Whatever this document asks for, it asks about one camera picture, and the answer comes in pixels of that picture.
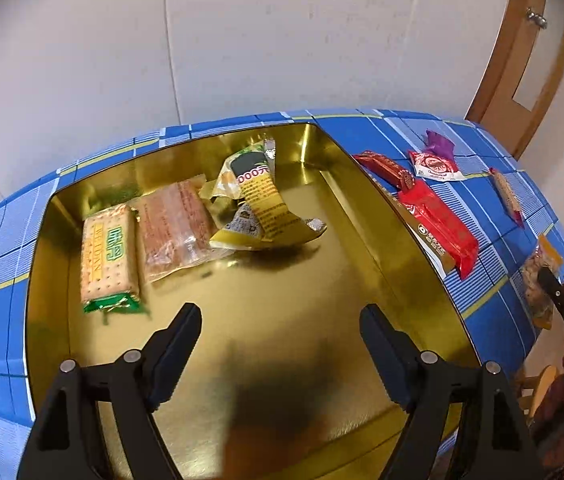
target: snack wrapper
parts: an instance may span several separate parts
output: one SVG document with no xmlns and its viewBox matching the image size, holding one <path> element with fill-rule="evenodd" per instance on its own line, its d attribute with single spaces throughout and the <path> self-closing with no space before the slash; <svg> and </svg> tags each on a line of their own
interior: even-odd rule
<svg viewBox="0 0 564 480">
<path fill-rule="evenodd" d="M 447 250 L 442 247 L 442 244 L 438 242 L 435 236 L 431 234 L 426 227 L 424 227 L 422 222 L 415 218 L 415 216 L 413 216 L 408 209 L 406 209 L 406 207 L 398 199 L 396 199 L 395 196 L 390 194 L 372 175 L 369 176 L 386 199 L 391 203 L 394 211 L 413 233 L 415 239 L 424 249 L 424 252 L 427 254 L 429 261 L 433 264 L 433 267 L 440 278 L 444 279 L 455 268 L 456 261 L 447 252 Z"/>
<path fill-rule="evenodd" d="M 85 312 L 139 310 L 135 218 L 126 204 L 89 216 L 82 232 L 80 298 Z"/>
<path fill-rule="evenodd" d="M 400 166 L 394 160 L 379 153 L 365 150 L 353 158 L 370 171 L 373 171 L 380 178 L 385 179 L 389 184 L 397 189 L 411 189 L 415 185 L 415 180 L 411 171 Z"/>
<path fill-rule="evenodd" d="M 478 240 L 467 226 L 423 180 L 416 180 L 412 189 L 399 191 L 398 199 L 453 256 L 460 279 L 465 279 L 478 257 Z"/>
<path fill-rule="evenodd" d="M 273 184 L 262 152 L 245 152 L 230 164 L 244 196 L 233 220 L 210 240 L 212 247 L 256 251 L 299 245 L 326 230 L 319 219 L 301 219 L 291 213 Z"/>
<path fill-rule="evenodd" d="M 456 163 L 433 153 L 416 153 L 409 151 L 415 175 L 440 182 L 465 180 Z"/>
<path fill-rule="evenodd" d="M 453 156 L 454 147 L 455 145 L 452 140 L 447 139 L 444 135 L 438 134 L 433 130 L 427 130 L 427 147 L 424 150 L 426 153 L 441 156 L 455 164 L 456 158 Z"/>
<path fill-rule="evenodd" d="M 557 277 L 560 266 L 564 263 L 560 253 L 551 245 L 543 234 L 537 237 L 533 253 L 520 269 L 526 290 L 524 295 L 531 309 L 533 324 L 539 328 L 551 329 L 553 320 L 553 301 L 537 282 L 540 267 L 546 266 Z"/>
<path fill-rule="evenodd" d="M 248 152 L 264 153 L 268 165 L 268 170 L 271 174 L 271 177 L 275 179 L 276 142 L 273 139 L 261 140 L 260 142 L 250 144 L 239 152 L 233 153 L 233 155 L 228 156 L 224 160 L 217 178 L 215 180 L 207 182 L 200 189 L 200 198 L 206 200 L 210 200 L 216 196 L 227 196 L 229 198 L 233 198 L 234 200 L 243 198 L 240 186 L 235 179 L 235 174 L 231 170 L 231 163 L 243 153 Z"/>
<path fill-rule="evenodd" d="M 132 201 L 138 215 L 148 282 L 232 252 L 209 245 L 217 228 L 198 196 L 205 181 L 204 175 L 198 175 Z"/>
<path fill-rule="evenodd" d="M 511 189 L 511 186 L 508 184 L 507 179 L 495 168 L 490 168 L 489 172 L 493 178 L 493 183 L 495 185 L 495 189 L 498 190 L 498 194 L 502 199 L 504 207 L 506 207 L 508 215 L 513 219 L 513 221 L 524 229 L 524 219 L 522 218 L 522 208 L 520 207 L 520 202 L 518 201 L 518 197 Z"/>
</svg>

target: wafer package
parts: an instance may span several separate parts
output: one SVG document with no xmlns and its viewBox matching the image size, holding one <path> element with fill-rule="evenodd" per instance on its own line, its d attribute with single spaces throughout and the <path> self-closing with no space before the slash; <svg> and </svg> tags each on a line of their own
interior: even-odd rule
<svg viewBox="0 0 564 480">
<path fill-rule="evenodd" d="M 89 216 L 82 232 L 80 298 L 85 312 L 139 310 L 135 216 L 120 204 Z"/>
<path fill-rule="evenodd" d="M 511 189 L 507 179 L 495 168 L 489 170 L 491 176 L 493 177 L 493 183 L 495 184 L 495 189 L 498 190 L 498 194 L 502 199 L 504 206 L 507 208 L 508 215 L 513 219 L 513 221 L 524 229 L 524 219 L 522 218 L 522 208 L 520 207 L 520 201 L 518 197 Z"/>
<path fill-rule="evenodd" d="M 205 181 L 204 175 L 198 175 L 131 202 L 138 215 L 148 282 L 231 253 L 209 245 L 217 228 L 198 196 Z"/>
<path fill-rule="evenodd" d="M 364 150 L 353 158 L 370 171 L 373 171 L 380 178 L 385 179 L 389 184 L 397 189 L 411 189 L 415 186 L 415 181 L 411 171 L 400 166 L 394 160 L 380 153 Z"/>
</svg>

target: purple wrapper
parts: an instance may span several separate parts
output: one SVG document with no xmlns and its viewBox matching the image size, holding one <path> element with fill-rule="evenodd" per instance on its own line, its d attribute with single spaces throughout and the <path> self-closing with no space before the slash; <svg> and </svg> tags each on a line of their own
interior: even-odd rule
<svg viewBox="0 0 564 480">
<path fill-rule="evenodd" d="M 427 153 L 433 153 L 434 155 L 441 156 L 455 162 L 453 156 L 454 143 L 448 140 L 444 135 L 438 134 L 432 130 L 427 130 L 427 149 L 424 150 Z"/>
</svg>

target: blue plaid tablecloth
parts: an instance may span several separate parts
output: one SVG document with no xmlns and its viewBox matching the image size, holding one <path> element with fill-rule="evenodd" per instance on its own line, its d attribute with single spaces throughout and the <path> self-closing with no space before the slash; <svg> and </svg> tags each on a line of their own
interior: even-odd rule
<svg viewBox="0 0 564 480">
<path fill-rule="evenodd" d="M 58 189 L 135 156 L 200 137 L 295 122 L 316 123 L 350 154 L 373 150 L 410 167 L 408 150 L 424 148 L 426 130 L 451 139 L 462 182 L 432 182 L 432 189 L 478 240 L 479 259 L 460 280 L 443 281 L 479 358 L 499 362 L 507 373 L 522 364 L 537 338 L 524 300 L 520 266 L 539 234 L 564 258 L 564 226 L 533 180 L 488 132 L 465 120 L 372 108 L 291 110 L 208 123 L 171 126 L 75 160 L 0 202 L 0 478 L 15 479 L 35 413 L 25 355 L 25 308 L 33 251 L 48 200 Z M 497 168 L 515 191 L 525 218 L 518 228 L 488 179 Z M 389 183 L 386 189 L 396 193 Z M 564 281 L 564 264 L 560 269 Z"/>
</svg>

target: door handle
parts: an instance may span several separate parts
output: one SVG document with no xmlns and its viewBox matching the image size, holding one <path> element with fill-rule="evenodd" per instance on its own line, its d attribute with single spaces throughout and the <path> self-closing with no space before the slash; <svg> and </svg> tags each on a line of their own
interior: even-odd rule
<svg viewBox="0 0 564 480">
<path fill-rule="evenodd" d="M 549 25 L 549 23 L 546 21 L 546 18 L 542 14 L 534 12 L 531 7 L 526 8 L 526 18 L 542 29 L 545 29 Z"/>
</svg>

